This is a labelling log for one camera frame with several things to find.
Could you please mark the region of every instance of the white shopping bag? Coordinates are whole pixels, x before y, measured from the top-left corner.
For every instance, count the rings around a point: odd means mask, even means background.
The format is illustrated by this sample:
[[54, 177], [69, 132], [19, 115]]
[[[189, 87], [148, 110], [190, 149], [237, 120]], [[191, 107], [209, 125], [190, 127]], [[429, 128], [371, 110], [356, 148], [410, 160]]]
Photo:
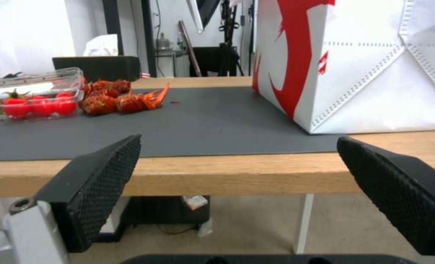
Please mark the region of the white shopping bag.
[[260, 0], [254, 89], [309, 133], [435, 130], [435, 0]]

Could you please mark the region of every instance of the white table leg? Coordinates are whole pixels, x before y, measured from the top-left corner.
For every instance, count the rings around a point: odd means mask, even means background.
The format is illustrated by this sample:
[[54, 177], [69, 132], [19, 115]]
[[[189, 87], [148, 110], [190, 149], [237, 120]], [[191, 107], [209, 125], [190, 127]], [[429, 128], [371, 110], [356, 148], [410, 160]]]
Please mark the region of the white table leg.
[[310, 223], [311, 206], [313, 204], [313, 195], [314, 194], [303, 194], [301, 197], [301, 207], [299, 209], [299, 215], [296, 224], [296, 235], [294, 239], [294, 246], [292, 248], [295, 254], [304, 253], [308, 225]]

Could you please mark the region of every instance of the gray mat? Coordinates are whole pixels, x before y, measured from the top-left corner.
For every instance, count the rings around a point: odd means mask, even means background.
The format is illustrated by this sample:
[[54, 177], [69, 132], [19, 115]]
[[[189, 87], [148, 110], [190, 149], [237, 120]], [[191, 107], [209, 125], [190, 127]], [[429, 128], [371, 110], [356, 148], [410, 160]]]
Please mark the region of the gray mat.
[[71, 159], [132, 134], [142, 157], [335, 152], [338, 138], [308, 135], [249, 87], [171, 89], [154, 111], [0, 125], [0, 161]]

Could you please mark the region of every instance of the wooden table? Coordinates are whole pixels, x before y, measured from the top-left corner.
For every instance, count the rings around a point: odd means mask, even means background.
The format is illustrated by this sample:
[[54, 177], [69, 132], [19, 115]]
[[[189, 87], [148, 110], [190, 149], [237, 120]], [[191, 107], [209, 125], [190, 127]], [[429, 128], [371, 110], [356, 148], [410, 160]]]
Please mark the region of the wooden table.
[[[250, 77], [140, 80], [136, 89], [248, 87]], [[435, 131], [354, 135], [354, 138], [418, 157], [435, 168]], [[0, 162], [0, 197], [35, 194], [69, 161]], [[337, 153], [141, 158], [124, 195], [244, 195], [359, 192]]]

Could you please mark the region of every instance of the crayfish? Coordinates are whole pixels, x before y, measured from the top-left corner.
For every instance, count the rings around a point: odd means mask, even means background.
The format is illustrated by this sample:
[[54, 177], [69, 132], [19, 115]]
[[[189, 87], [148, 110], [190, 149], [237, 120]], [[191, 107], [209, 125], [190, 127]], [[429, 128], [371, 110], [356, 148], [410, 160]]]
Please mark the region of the crayfish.
[[100, 80], [84, 85], [85, 99], [82, 102], [82, 109], [90, 116], [110, 114], [117, 110], [127, 114], [154, 110], [162, 105], [169, 88], [170, 84], [167, 84], [162, 90], [135, 95], [128, 81]]

